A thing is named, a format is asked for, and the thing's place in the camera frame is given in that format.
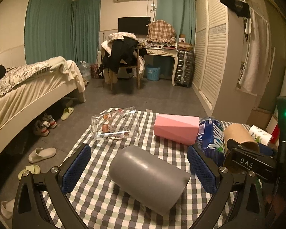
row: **blue gripper pad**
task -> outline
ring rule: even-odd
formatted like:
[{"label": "blue gripper pad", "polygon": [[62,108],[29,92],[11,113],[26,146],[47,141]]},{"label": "blue gripper pad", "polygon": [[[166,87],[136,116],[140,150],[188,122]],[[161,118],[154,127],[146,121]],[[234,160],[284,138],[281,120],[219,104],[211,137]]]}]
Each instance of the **blue gripper pad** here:
[{"label": "blue gripper pad", "polygon": [[195,151],[193,146],[188,147],[188,161],[190,163],[191,174],[195,174],[207,193],[214,194],[217,191],[216,179],[208,166]]},{"label": "blue gripper pad", "polygon": [[63,176],[62,192],[64,194],[73,191],[90,158],[91,148],[86,145]]}]

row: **bed frame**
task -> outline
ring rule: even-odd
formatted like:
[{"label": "bed frame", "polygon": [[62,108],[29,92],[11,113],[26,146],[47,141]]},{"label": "bed frame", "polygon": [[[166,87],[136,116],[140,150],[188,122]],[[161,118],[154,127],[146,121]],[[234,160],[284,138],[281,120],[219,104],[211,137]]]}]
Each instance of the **bed frame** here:
[{"label": "bed frame", "polygon": [[75,80],[70,80],[55,89],[49,91],[43,96],[39,97],[28,106],[23,108],[20,112],[14,115],[5,125],[0,129],[0,153],[11,142],[11,140],[24,129],[34,118],[40,115],[48,107],[55,102],[68,95],[79,99],[81,102],[86,101],[84,93],[79,93],[76,87]]}]

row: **gray tile floor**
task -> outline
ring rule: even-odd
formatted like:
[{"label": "gray tile floor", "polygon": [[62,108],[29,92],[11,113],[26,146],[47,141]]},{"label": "gray tile floor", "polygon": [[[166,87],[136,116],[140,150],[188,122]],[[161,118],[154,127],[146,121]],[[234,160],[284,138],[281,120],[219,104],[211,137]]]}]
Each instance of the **gray tile floor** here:
[{"label": "gray tile floor", "polygon": [[[85,94],[87,101],[75,103],[73,114],[65,121],[59,119],[63,110],[59,102],[47,109],[47,113],[53,115],[58,124],[47,137],[32,135],[32,125],[28,125],[23,130],[23,134],[29,135],[29,138],[22,154],[9,154],[11,148],[22,147],[21,137],[15,138],[13,144],[6,147],[0,155],[0,202],[15,198],[19,184],[18,173],[26,165],[30,165],[28,155],[33,149],[55,147],[57,150],[54,157],[37,163],[41,172],[47,172],[52,166],[59,166],[90,125],[91,116],[107,108],[135,106],[142,111],[150,109],[164,114],[206,116],[192,88],[172,87],[169,80],[152,82],[143,79],[140,90],[136,89],[135,78],[118,80],[111,91],[103,79],[93,79],[86,87]],[[6,222],[11,228],[12,219]]]}]

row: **blue basket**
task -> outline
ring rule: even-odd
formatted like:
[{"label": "blue basket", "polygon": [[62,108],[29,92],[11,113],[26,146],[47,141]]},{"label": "blue basket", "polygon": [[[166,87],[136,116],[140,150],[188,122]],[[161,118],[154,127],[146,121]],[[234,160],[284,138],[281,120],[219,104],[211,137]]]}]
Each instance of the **blue basket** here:
[{"label": "blue basket", "polygon": [[158,81],[160,76],[160,67],[154,68],[151,66],[146,67],[147,79],[150,81]]}]

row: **teal curtain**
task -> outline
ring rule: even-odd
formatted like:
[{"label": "teal curtain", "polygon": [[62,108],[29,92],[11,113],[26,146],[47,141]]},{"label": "teal curtain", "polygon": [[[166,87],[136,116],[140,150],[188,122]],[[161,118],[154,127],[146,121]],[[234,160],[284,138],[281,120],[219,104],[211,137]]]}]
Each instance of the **teal curtain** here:
[{"label": "teal curtain", "polygon": [[26,63],[73,59],[71,0],[29,0],[24,30]]},{"label": "teal curtain", "polygon": [[[164,20],[176,30],[176,41],[180,34],[185,34],[186,42],[195,41],[196,9],[195,0],[157,0],[156,20]],[[164,78],[171,78],[173,58],[154,56],[153,65],[161,67]]]},{"label": "teal curtain", "polygon": [[27,64],[63,56],[96,61],[101,0],[29,0],[24,28]]},{"label": "teal curtain", "polygon": [[74,62],[96,62],[100,31],[101,0],[76,0],[72,9]]}]

